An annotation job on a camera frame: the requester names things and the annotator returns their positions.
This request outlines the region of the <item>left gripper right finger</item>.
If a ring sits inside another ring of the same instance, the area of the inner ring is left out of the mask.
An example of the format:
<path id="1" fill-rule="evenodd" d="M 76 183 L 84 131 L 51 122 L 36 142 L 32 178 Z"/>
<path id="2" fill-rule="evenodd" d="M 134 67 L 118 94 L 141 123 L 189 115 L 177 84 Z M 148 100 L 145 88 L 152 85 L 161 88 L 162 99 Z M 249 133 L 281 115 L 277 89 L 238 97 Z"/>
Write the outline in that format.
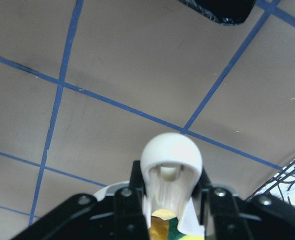
<path id="1" fill-rule="evenodd" d="M 206 240 L 295 240 L 295 207 L 271 194 L 241 199 L 203 167 L 191 193 L 191 232 Z"/>

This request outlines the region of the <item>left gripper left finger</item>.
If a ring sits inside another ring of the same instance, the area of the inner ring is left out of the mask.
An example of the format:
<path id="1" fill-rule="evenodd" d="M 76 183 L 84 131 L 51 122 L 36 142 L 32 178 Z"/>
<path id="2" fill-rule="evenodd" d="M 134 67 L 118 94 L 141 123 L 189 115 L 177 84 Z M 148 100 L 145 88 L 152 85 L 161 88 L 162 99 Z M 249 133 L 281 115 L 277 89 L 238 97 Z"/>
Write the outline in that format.
<path id="1" fill-rule="evenodd" d="M 148 240 L 143 214 L 145 184 L 141 162 L 135 160 L 129 183 L 113 186 L 103 199 L 79 193 L 71 196 L 32 225 L 16 240 Z"/>

